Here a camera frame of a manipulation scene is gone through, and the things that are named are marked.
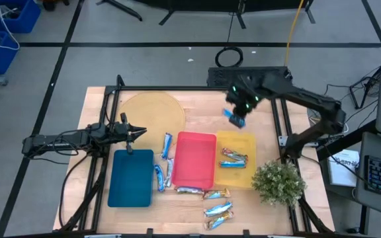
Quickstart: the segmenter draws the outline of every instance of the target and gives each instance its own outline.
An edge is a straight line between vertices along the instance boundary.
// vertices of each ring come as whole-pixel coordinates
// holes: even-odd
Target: red tray
[[[217,138],[212,134],[179,132],[172,182],[175,186],[209,189],[214,185]]]

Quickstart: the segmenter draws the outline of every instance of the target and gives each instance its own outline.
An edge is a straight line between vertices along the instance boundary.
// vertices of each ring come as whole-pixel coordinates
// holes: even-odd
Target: yellow cable
[[[296,12],[296,16],[295,16],[294,22],[292,23],[292,28],[290,29],[289,38],[288,38],[288,44],[286,45],[286,58],[284,59],[284,66],[288,66],[290,40],[292,39],[292,34],[294,33],[294,28],[295,28],[296,20],[298,20],[299,12],[301,11],[303,3],[304,3],[304,0],[301,0],[301,3],[299,4],[299,7],[298,7],[298,12]]]

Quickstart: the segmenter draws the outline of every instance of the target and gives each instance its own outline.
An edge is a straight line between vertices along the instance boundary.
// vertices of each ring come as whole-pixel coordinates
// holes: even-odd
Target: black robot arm
[[[23,141],[22,153],[27,157],[41,155],[47,151],[96,151],[98,146],[109,145],[121,141],[126,142],[128,153],[132,153],[131,143],[146,132],[146,128],[132,126],[127,122],[125,113],[120,115],[122,123],[115,122],[113,127],[102,123],[88,125],[85,129],[74,130],[72,134],[56,136],[36,135]]]
[[[301,134],[288,136],[282,154],[291,158],[301,156],[304,145],[315,141],[324,134],[342,132],[345,124],[345,112],[341,110],[341,102],[330,97],[318,95],[292,85],[292,76],[268,72],[262,77],[240,75],[229,86],[226,101],[235,104],[233,115],[229,121],[238,126],[244,125],[245,117],[263,99],[274,100],[284,98],[290,102],[316,110],[321,120]]]

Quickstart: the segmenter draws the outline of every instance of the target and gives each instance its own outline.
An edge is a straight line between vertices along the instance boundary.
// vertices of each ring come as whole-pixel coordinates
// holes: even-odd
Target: potted plant
[[[259,192],[262,202],[294,206],[301,198],[306,183],[292,163],[269,161],[252,177],[252,187]]]

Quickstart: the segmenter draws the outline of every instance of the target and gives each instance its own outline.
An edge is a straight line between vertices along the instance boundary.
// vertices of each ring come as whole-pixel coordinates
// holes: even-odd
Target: wooden tabletop
[[[84,128],[88,124],[98,122],[104,89],[104,87],[89,87],[87,89],[78,128]],[[142,92],[121,91],[119,106],[138,93]],[[225,101],[224,93],[218,91],[166,91],[166,93],[175,97],[184,108],[186,116],[185,131],[215,134],[218,130],[239,130],[231,125],[226,117],[222,116],[223,108],[232,109],[232,106]],[[284,132],[284,123],[282,121],[279,101],[278,107],[283,134],[286,134]],[[288,111],[293,132],[302,132],[310,126],[306,108],[289,102]],[[247,116],[246,127],[241,131],[252,133],[256,137],[257,166],[261,166],[267,161],[279,157],[275,123],[269,101],[264,100],[261,102],[258,107]],[[250,189],[229,187],[232,196],[230,201],[233,202],[232,211],[235,217],[212,231],[204,230],[203,224],[207,220],[204,218],[203,209],[224,203],[226,200],[223,198],[201,200],[200,196],[177,194],[173,190],[174,186],[167,188],[164,193],[159,193],[157,191],[156,178],[154,178],[153,198],[150,207],[110,208],[107,205],[107,200],[111,179],[112,155],[117,149],[124,148],[120,143],[111,146],[97,230],[99,233],[145,233],[147,228],[153,228],[153,232],[156,234],[201,233],[241,235],[243,229],[248,229],[252,235],[292,234],[288,208],[281,205],[272,206],[270,204],[261,203],[258,193]],[[171,147],[170,154],[174,155],[174,152],[175,145]],[[305,148],[302,154],[317,159],[315,149]],[[83,156],[84,153],[71,157],[69,170]],[[155,155],[154,160],[155,163],[159,163],[163,167],[163,170],[166,171],[167,163],[161,161],[159,155]],[[90,163],[90,159],[85,160],[72,172],[67,181],[63,202],[64,222],[73,215],[83,200]],[[299,160],[299,165],[302,178],[308,186],[305,190],[308,204],[324,224],[334,230],[329,202],[325,193],[319,165],[303,158]],[[92,203],[88,210],[86,228],[90,228],[91,226],[93,209],[94,204]],[[303,231],[304,226],[298,206],[296,207],[296,213],[299,229]],[[58,219],[56,219],[54,229],[59,227]]]

